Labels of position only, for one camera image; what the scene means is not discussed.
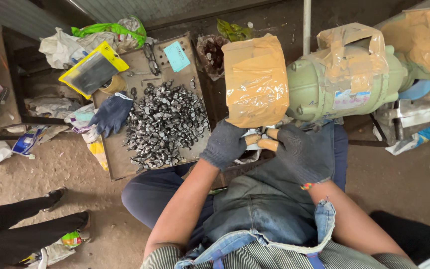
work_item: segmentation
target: black leggings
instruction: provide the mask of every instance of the black leggings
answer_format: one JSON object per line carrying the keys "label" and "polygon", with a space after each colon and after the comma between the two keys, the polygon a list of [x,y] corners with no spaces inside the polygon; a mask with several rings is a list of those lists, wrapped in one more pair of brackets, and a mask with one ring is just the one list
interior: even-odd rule
{"label": "black leggings", "polygon": [[89,214],[81,212],[25,227],[10,229],[55,203],[41,197],[0,206],[0,268],[16,265],[32,253],[47,247],[67,233],[86,226]]}
{"label": "black leggings", "polygon": [[384,211],[374,211],[369,216],[396,241],[416,265],[430,258],[430,226]]}

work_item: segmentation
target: dark pants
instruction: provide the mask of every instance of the dark pants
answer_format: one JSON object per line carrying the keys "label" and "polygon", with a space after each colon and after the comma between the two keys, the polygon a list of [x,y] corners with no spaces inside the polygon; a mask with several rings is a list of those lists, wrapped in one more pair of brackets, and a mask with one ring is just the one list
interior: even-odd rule
{"label": "dark pants", "polygon": [[[334,127],[335,173],[333,182],[344,191],[348,156],[348,136],[341,125]],[[122,203],[141,223],[153,229],[165,206],[182,185],[181,176],[187,174],[194,163],[146,171],[130,180],[122,192]],[[214,213],[213,197],[204,204],[188,249],[197,246],[204,237],[202,224]]]}
{"label": "dark pants", "polygon": [[369,215],[416,264],[430,258],[430,226],[403,219],[384,211]]}
{"label": "dark pants", "polygon": [[89,214],[81,212],[51,221],[10,229],[23,219],[54,205],[52,197],[41,197],[0,206],[0,268],[16,265],[67,233],[86,226]]}

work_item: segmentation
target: colorful wrist bracelet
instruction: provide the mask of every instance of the colorful wrist bracelet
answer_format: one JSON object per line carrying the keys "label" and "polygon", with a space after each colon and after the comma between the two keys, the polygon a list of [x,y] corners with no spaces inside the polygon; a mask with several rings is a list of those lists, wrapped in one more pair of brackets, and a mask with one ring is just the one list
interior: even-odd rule
{"label": "colorful wrist bracelet", "polygon": [[301,185],[300,187],[302,188],[302,190],[309,190],[311,189],[311,187],[313,187],[314,183],[306,183]]}

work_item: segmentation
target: green motor housing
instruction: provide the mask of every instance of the green motor housing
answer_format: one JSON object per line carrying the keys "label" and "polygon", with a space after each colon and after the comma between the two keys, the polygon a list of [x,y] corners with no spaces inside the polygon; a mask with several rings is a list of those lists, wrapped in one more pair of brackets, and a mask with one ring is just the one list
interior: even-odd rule
{"label": "green motor housing", "polygon": [[[360,46],[346,46],[346,51],[364,50]],[[382,104],[397,100],[400,89],[409,88],[414,79],[408,76],[408,68],[394,56],[394,47],[385,46],[389,73],[374,75],[369,92],[350,94],[349,85],[332,83],[324,76],[325,66],[308,59],[300,59],[288,65],[288,89],[290,106],[286,114],[306,122],[334,119],[343,116],[371,113]]]}

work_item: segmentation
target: denim apron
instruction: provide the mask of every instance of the denim apron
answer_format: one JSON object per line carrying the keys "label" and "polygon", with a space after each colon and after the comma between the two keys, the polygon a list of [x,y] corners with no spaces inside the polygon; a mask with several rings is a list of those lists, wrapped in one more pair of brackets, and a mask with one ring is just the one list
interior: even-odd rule
{"label": "denim apron", "polygon": [[[334,123],[311,132],[321,144],[324,163],[332,168]],[[322,269],[318,253],[331,239],[335,210],[328,201],[318,205],[287,173],[278,158],[233,179],[228,189],[214,197],[214,214],[204,222],[205,240],[180,259],[176,269],[211,261],[223,269],[222,259],[253,241],[307,256],[314,269]]]}

